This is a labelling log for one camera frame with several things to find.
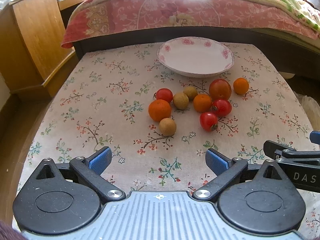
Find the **wooden cabinet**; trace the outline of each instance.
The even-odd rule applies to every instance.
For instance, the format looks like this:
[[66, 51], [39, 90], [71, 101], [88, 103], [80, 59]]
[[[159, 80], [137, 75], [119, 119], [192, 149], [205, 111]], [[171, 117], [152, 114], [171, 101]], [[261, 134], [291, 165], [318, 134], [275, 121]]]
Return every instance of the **wooden cabinet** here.
[[[83, 0], [66, 1], [61, 10]], [[78, 62], [60, 46], [61, 14], [57, 0], [15, 0], [0, 12], [0, 72], [21, 100], [54, 97]]]

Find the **wooden floor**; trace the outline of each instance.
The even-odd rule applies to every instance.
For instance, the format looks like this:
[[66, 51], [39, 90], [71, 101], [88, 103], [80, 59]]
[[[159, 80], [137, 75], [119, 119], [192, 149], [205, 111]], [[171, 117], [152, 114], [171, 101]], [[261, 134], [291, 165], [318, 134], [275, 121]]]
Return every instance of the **wooden floor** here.
[[[320, 103], [320, 82], [295, 76], [287, 80], [295, 92]], [[32, 140], [50, 101], [20, 103], [4, 132], [0, 133], [0, 219], [12, 223], [12, 203]]]

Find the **white crosshair symbol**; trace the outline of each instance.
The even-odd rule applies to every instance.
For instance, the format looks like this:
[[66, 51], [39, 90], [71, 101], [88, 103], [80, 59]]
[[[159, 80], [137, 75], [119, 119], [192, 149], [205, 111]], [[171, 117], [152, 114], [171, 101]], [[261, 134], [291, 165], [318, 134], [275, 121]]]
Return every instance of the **white crosshair symbol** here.
[[166, 196], [164, 196], [164, 195], [162, 195], [162, 194], [158, 194], [158, 195], [153, 196], [153, 197], [155, 197], [155, 198], [157, 198], [157, 199], [161, 200], [161, 199], [165, 198]]

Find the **wall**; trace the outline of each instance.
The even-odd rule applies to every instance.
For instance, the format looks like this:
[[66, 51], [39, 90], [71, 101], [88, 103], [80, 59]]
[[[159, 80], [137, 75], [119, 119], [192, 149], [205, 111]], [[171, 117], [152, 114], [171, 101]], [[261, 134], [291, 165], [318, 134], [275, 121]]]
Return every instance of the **wall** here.
[[4, 106], [9, 96], [10, 96], [9, 88], [5, 84], [4, 79], [0, 74], [0, 109]]

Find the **large tomato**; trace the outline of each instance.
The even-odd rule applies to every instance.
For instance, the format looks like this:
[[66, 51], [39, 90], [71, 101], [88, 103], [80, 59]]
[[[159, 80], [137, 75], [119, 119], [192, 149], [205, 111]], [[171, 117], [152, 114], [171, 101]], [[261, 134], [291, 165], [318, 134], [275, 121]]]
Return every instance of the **large tomato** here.
[[228, 81], [223, 78], [213, 80], [209, 87], [209, 94], [212, 100], [225, 99], [228, 100], [231, 96], [231, 86]]
[[216, 116], [226, 116], [231, 113], [232, 106], [228, 100], [217, 99], [212, 103], [212, 111]]
[[156, 93], [156, 99], [162, 99], [170, 103], [172, 101], [173, 94], [170, 89], [160, 88]]
[[200, 124], [207, 132], [211, 132], [217, 128], [218, 118], [214, 113], [205, 112], [200, 115]]

